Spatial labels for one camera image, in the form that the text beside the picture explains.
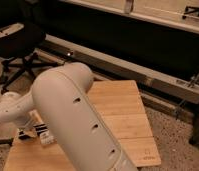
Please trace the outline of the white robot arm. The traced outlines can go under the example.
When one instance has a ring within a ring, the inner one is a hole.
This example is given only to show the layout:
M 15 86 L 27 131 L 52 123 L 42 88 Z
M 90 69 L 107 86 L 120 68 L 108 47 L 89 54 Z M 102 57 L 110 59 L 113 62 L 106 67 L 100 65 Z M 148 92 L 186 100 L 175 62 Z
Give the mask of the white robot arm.
M 28 113 L 36 110 L 76 171 L 138 171 L 89 101 L 92 85 L 93 73 L 83 63 L 48 69 L 27 94 L 2 95 L 0 123 L 28 127 Z

